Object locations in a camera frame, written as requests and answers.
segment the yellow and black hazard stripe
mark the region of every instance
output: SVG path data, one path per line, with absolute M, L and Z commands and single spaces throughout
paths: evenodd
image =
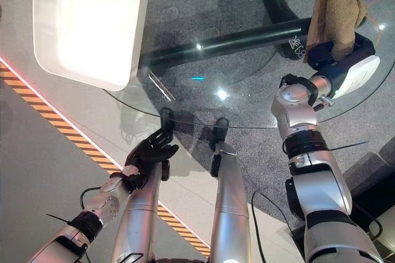
M 195 249 L 197 249 L 203 256 L 210 256 L 210 248 L 198 238 L 192 231 L 190 231 L 181 221 L 176 218 L 166 208 L 158 205 L 158 216 L 172 227 L 179 235 L 181 235 L 187 242 L 189 242 Z
M 41 116 L 55 126 L 78 148 L 87 154 L 93 161 L 99 164 L 108 173 L 119 172 L 120 169 L 95 146 L 93 146 L 84 136 L 66 122 L 60 114 L 52 107 L 46 104 L 32 89 L 21 81 L 13 72 L 11 72 L 3 63 L 0 63 L 0 77 L 16 93 L 18 93 L 29 105 L 37 110 Z
M 119 172 L 119 167 L 104 151 L 96 146 L 86 135 L 79 131 L 50 103 L 46 102 L 39 94 L 12 68 L 0 58 L 0 77 L 16 93 L 18 93 L 32 108 L 37 110 L 45 119 L 55 126 L 63 135 L 72 141 L 79 149 L 99 164 L 109 174 Z M 181 220 L 173 215 L 161 203 L 158 205 L 158 216 L 172 227 L 187 242 L 196 248 L 203 256 L 210 256 L 209 246 L 195 235 Z

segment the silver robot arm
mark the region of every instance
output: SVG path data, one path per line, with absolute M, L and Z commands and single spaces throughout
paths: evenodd
M 367 68 L 371 72 L 374 67 L 374 73 L 377 59 L 370 56 L 362 61 L 365 72 Z M 349 83 L 347 76 L 346 72 L 341 78 L 343 83 Z M 357 81 L 355 76 L 353 79 L 358 87 L 365 83 Z M 318 128 L 316 110 L 331 106 L 333 101 L 329 97 L 339 94 L 340 87 L 333 73 L 326 77 L 318 72 L 309 80 L 285 76 L 276 92 L 272 113 L 278 122 L 292 175 L 286 181 L 288 204 L 306 222 L 306 262 L 383 262 L 368 235 L 349 218 L 350 191 Z M 356 88 L 349 87 L 341 94 Z
M 177 145 L 169 145 L 171 140 L 172 131 L 161 128 L 142 141 L 127 157 L 125 168 L 113 173 L 83 211 L 62 227 L 28 262 L 79 262 L 99 232 L 118 216 L 121 203 L 134 190 L 145 186 L 156 164 L 168 165 L 167 159 L 178 149 Z
M 128 197 L 130 190 L 123 178 L 134 179 L 136 189 L 142 187 L 145 182 L 142 177 L 140 178 L 137 167 L 132 165 L 126 166 L 122 170 L 122 175 L 124 177 L 121 174 L 110 177 L 85 209 L 68 225 L 63 226 L 28 262 L 78 262 L 99 232 L 116 218 L 121 203 Z

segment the white tray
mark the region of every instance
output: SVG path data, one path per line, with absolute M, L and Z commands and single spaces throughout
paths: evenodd
M 49 73 L 111 91 L 135 76 L 148 0 L 33 0 L 36 60 Z

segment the brown cloth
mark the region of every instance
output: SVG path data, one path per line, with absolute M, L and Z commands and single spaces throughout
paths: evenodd
M 333 59 L 345 58 L 352 51 L 355 29 L 366 14 L 364 0 L 315 0 L 304 62 L 311 47 L 328 41 L 333 42 Z

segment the gray floor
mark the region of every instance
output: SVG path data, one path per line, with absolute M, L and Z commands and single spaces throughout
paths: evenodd
M 79 195 L 108 174 L 0 81 L 0 261 L 25 262 L 80 212 Z M 158 219 L 157 257 L 204 257 Z M 88 251 L 92 262 L 109 262 L 117 219 Z

